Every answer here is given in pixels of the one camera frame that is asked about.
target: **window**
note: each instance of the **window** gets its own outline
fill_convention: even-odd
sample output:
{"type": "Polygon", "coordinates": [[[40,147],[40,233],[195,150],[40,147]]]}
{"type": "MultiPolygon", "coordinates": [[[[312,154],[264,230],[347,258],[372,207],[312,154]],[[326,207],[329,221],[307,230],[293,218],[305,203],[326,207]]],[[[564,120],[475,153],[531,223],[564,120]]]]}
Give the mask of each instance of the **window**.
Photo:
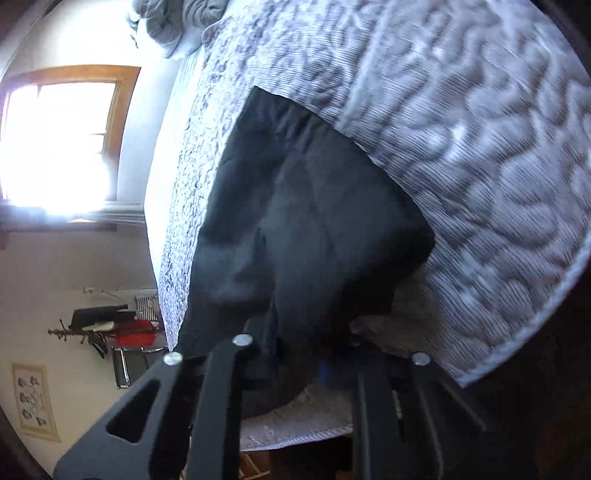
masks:
{"type": "Polygon", "coordinates": [[[63,214],[115,200],[121,139],[138,72],[87,65],[8,79],[0,88],[3,200],[63,214]]]}

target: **chair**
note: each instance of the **chair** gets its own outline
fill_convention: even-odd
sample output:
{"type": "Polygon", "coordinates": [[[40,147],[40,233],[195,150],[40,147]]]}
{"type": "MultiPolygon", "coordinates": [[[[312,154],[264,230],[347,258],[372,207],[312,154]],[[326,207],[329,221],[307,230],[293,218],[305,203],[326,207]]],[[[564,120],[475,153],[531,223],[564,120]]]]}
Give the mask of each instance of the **chair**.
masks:
{"type": "Polygon", "coordinates": [[[127,389],[155,362],[168,353],[165,346],[159,348],[127,348],[111,346],[113,370],[117,388],[127,389]]]}

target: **wooden window frame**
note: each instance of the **wooden window frame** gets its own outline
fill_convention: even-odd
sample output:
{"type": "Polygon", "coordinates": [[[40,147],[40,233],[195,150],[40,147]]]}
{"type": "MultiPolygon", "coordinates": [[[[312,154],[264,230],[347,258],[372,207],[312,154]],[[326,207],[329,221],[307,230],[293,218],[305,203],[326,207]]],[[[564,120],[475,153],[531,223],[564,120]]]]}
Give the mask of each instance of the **wooden window frame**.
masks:
{"type": "Polygon", "coordinates": [[[14,90],[28,85],[43,86],[80,82],[114,83],[115,91],[107,119],[103,159],[108,166],[111,181],[111,189],[106,200],[116,200],[121,142],[139,70],[139,67],[121,65],[74,65],[36,70],[3,80],[0,83],[0,140],[2,119],[8,112],[10,94],[14,90]]]}

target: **bed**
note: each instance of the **bed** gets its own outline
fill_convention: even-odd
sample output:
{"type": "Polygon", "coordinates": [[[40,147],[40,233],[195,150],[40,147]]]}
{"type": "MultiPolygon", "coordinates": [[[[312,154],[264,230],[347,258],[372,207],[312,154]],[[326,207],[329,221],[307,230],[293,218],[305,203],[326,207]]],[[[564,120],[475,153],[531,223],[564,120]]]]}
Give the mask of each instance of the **bed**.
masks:
{"type": "MultiPolygon", "coordinates": [[[[591,80],[529,0],[237,0],[183,60],[145,199],[169,345],[226,139],[253,86],[355,140],[436,233],[392,315],[351,330],[426,351],[461,385],[513,355],[591,252],[591,80]]],[[[242,425],[243,450],[351,432],[346,394],[309,386],[242,425]]]]}

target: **mattress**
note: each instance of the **mattress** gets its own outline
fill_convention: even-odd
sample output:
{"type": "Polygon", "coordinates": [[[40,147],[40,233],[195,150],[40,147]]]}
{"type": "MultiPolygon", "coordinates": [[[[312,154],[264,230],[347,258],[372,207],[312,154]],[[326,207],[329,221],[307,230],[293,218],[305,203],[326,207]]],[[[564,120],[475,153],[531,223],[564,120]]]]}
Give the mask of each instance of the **mattress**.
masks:
{"type": "MultiPolygon", "coordinates": [[[[208,28],[203,49],[152,253],[171,346],[217,164],[254,85],[353,138],[436,233],[392,315],[351,325],[385,350],[427,351],[467,385],[513,355],[586,268],[591,80],[528,0],[262,0],[208,28]]],[[[311,385],[243,422],[241,446],[349,432],[348,408],[311,385]]]]}
{"type": "MultiPolygon", "coordinates": [[[[223,18],[239,14],[252,1],[254,0],[230,0],[223,18]]],[[[156,278],[160,276],[178,158],[203,68],[203,55],[204,49],[199,48],[182,59],[154,148],[144,200],[144,213],[148,226],[150,257],[156,278]]]]}

